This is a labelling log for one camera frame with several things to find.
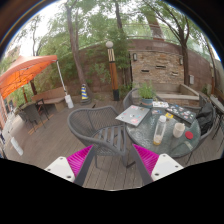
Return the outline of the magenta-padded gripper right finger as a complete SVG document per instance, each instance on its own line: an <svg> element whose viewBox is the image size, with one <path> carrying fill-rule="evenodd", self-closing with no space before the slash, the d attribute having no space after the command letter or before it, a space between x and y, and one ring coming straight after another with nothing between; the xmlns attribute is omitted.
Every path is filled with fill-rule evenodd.
<svg viewBox="0 0 224 224"><path fill-rule="evenodd" d="M130 152L142 177L143 185L183 169L183 166L168 154L158 155L136 144L132 145Z"/></svg>

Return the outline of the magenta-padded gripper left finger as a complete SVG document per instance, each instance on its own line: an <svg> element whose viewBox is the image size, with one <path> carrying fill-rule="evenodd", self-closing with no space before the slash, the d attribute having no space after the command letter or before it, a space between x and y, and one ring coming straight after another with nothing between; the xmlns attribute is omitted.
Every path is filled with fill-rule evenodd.
<svg viewBox="0 0 224 224"><path fill-rule="evenodd" d="M69 157L58 157L45 170L82 186L94 155L94 147L90 145Z"/></svg>

